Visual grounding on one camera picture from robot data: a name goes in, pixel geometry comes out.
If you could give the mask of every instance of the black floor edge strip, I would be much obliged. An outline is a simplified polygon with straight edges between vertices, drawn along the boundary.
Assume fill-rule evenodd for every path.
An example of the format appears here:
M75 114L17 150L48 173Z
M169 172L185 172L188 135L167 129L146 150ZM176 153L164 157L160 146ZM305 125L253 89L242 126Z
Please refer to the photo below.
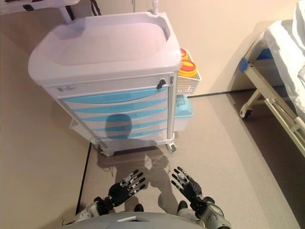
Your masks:
M283 85L280 85L280 86L274 86L273 88L283 88L283 87L284 87ZM190 95L190 96L188 96L188 98L206 97L206 96L212 96L212 95L231 94L231 93L238 93L238 92L250 92L250 91L255 91L255 90L256 90L255 88L252 88L252 89L242 89L242 90L234 90L234 91L228 91L228 92Z
M81 194L82 194L82 189L83 189L83 187L84 187L84 182L85 182L85 177L86 177L86 172L87 172L87 166L88 166L89 156L90 156L90 152L91 152L91 146L92 146L92 143L89 144L89 148L88 148L87 159L86 159L86 165L85 165L84 173L83 173L83 175L82 175L81 189L80 189L80 194L79 194L79 196L78 196L77 207L76 207L76 211L75 211L75 214L76 214L76 215L80 212Z

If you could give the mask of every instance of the bed frame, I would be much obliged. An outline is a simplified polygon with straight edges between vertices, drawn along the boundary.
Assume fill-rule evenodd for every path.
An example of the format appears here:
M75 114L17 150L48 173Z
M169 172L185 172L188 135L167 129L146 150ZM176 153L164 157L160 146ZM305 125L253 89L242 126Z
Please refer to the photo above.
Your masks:
M284 99L254 67L255 61L266 49L268 49L268 46L264 41L264 34L261 34L239 63L239 70L245 73L256 87L256 91L242 106L239 115L242 118L249 118L254 105L265 103L305 157L304 121L294 113Z

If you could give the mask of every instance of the black cable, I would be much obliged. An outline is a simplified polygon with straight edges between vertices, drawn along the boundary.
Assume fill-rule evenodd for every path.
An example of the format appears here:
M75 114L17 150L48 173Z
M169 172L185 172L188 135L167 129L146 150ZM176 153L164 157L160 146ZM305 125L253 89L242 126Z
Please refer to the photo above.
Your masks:
M96 11L97 11L97 13L98 13L98 15L102 15L101 14L101 11L100 11L100 8L99 8L99 6L98 6L98 4L97 4L97 2L96 2L96 0L90 0L91 1L91 7L93 8L93 5L95 6L95 9L96 9Z
M93 3L92 3L92 2L91 2L91 9L92 9L93 15L96 16L96 12L95 12L95 10L94 10L94 6L93 6Z
M89 149L88 149L88 154L87 154L87 159L86 159L86 165L85 165L84 173L82 175L81 190L80 190L80 195L78 196L77 207L76 207L76 211L75 211L76 215L80 212L81 195L82 195L82 189L84 187L84 182L85 182L85 177L86 177L86 172L87 172L87 166L88 166L90 152L91 152L91 146L92 146L92 143L89 144Z

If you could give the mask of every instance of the wall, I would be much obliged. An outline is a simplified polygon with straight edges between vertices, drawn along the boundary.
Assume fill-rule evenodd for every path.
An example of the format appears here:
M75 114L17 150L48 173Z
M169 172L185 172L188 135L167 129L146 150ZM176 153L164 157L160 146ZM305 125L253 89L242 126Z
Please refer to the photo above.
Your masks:
M91 8L75 11L90 15ZM0 22L0 228L59 228L75 213L89 143L69 129L71 118L27 66L63 20L57 9L45 9L2 15Z
M103 14L148 11L152 0L99 0ZM160 0L181 47L203 78L196 94L251 88L235 69L257 36L273 21L292 18L297 0Z

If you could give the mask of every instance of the plastic basket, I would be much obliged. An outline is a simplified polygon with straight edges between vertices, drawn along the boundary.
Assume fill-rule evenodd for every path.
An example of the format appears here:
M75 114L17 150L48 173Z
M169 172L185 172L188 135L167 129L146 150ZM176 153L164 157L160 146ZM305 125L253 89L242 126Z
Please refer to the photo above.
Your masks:
M184 50L186 50L186 52L189 56L189 60L194 62L189 51L187 49L184 49ZM183 76L178 75L177 94L193 94L200 81L201 81L201 76L198 72L198 69L197 69L197 74L194 78L188 78L188 77L183 77Z

